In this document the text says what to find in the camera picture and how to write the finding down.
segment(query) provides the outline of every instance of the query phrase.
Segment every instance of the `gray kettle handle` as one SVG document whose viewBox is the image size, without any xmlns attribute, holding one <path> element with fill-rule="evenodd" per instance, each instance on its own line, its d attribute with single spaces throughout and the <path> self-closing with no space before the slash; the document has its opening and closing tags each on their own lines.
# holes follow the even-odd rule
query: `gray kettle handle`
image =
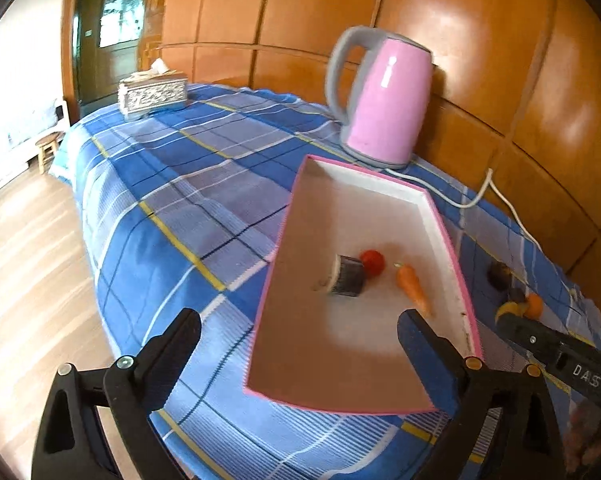
<svg viewBox="0 0 601 480">
<path fill-rule="evenodd" d="M 349 117 L 346 110 L 338 104 L 338 82 L 340 80 L 347 54 L 356 45 L 371 50 L 380 41 L 384 40 L 387 32 L 381 28 L 357 27 L 348 28 L 334 45 L 332 56 L 327 63 L 327 74 L 325 75 L 325 97 L 327 105 L 337 118 L 343 124 L 349 124 Z"/>
</svg>

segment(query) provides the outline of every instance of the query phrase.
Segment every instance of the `silver patterned tissue box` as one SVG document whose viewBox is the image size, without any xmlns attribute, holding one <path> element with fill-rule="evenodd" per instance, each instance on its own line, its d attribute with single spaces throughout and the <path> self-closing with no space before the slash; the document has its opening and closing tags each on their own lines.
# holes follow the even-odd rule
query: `silver patterned tissue box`
<svg viewBox="0 0 601 480">
<path fill-rule="evenodd" d="M 118 86 L 120 113 L 126 120 L 134 121 L 161 110 L 180 110 L 187 103 L 186 85 L 187 76 L 183 72 L 132 75 Z"/>
</svg>

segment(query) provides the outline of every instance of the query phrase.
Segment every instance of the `wooden floor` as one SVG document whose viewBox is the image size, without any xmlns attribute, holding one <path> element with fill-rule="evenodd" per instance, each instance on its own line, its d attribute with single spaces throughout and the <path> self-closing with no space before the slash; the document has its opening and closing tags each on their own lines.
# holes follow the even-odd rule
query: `wooden floor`
<svg viewBox="0 0 601 480">
<path fill-rule="evenodd" d="M 0 453 L 23 479 L 58 365 L 112 363 L 71 188 L 37 170 L 0 190 Z M 102 412 L 124 478 L 138 478 Z"/>
</svg>

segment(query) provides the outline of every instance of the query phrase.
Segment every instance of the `white power cord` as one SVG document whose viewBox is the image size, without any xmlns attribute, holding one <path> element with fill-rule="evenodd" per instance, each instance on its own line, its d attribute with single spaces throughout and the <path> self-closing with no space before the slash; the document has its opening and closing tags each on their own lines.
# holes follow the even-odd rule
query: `white power cord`
<svg viewBox="0 0 601 480">
<path fill-rule="evenodd" d="M 503 202 L 505 202 L 505 205 L 508 208 L 510 208 L 510 211 L 514 215 L 514 219 L 516 220 L 517 224 L 520 226 L 521 232 L 523 233 L 523 235 L 529 241 L 531 241 L 534 245 L 536 245 L 540 252 L 543 252 L 543 250 L 541 249 L 541 245 L 538 243 L 538 241 L 536 241 L 536 238 L 534 238 L 530 234 L 530 232 L 527 229 L 525 229 L 525 226 L 523 225 L 523 222 L 521 222 L 521 218 L 518 216 L 518 213 L 516 212 L 516 209 L 514 209 L 514 206 L 512 205 L 512 203 L 504 197 L 504 195 L 498 190 L 498 187 L 496 186 L 496 184 L 494 184 L 494 181 L 492 181 L 492 175 L 494 174 L 494 171 L 491 168 L 488 168 L 487 176 L 485 177 L 485 180 L 483 181 L 483 184 L 481 185 L 481 188 L 479 189 L 479 192 L 477 193 L 477 195 L 474 197 L 473 200 L 471 200 L 471 202 L 468 202 L 466 204 L 458 204 L 458 203 L 454 202 L 453 200 L 450 200 L 449 197 L 447 197 L 446 195 L 441 193 L 439 190 L 437 190 L 436 187 L 432 186 L 429 182 L 426 182 L 426 181 L 422 180 L 421 178 L 411 176 L 408 174 L 404 174 L 404 173 L 399 173 L 398 171 L 390 170 L 389 168 L 387 168 L 385 171 L 387 171 L 389 174 L 392 174 L 393 176 L 397 176 L 399 178 L 404 178 L 405 180 L 410 180 L 412 182 L 416 182 L 417 184 L 420 184 L 421 186 L 425 186 L 427 189 L 429 189 L 433 193 L 436 193 L 439 197 L 441 197 L 443 200 L 445 200 L 448 204 L 453 205 L 454 207 L 457 207 L 458 209 L 469 209 L 470 207 L 474 207 L 483 198 L 485 191 L 487 190 L 487 187 L 492 188 L 492 190 L 494 190 L 494 193 L 496 193 L 498 195 L 498 198 L 500 198 Z"/>
</svg>

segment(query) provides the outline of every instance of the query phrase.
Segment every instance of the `metal bolt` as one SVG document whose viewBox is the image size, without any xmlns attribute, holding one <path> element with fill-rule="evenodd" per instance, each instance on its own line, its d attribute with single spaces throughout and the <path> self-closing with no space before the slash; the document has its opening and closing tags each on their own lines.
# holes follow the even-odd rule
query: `metal bolt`
<svg viewBox="0 0 601 480">
<path fill-rule="evenodd" d="M 527 365 L 525 367 L 525 370 L 527 370 L 528 375 L 531 375 L 532 377 L 540 377 L 541 376 L 541 369 L 538 368 L 538 366 L 536 366 L 536 365 Z"/>
<path fill-rule="evenodd" d="M 465 359 L 465 366 L 470 370 L 480 370 L 483 367 L 483 362 L 478 357 L 468 357 Z"/>
<path fill-rule="evenodd" d="M 121 370 L 125 370 L 126 368 L 130 368 L 130 367 L 132 367 L 133 364 L 134 364 L 134 358 L 132 356 L 130 356 L 130 355 L 123 355 L 116 362 L 116 366 L 119 367 Z"/>
<path fill-rule="evenodd" d="M 69 363 L 63 363 L 58 367 L 59 375 L 67 375 L 71 372 L 71 365 Z"/>
</svg>

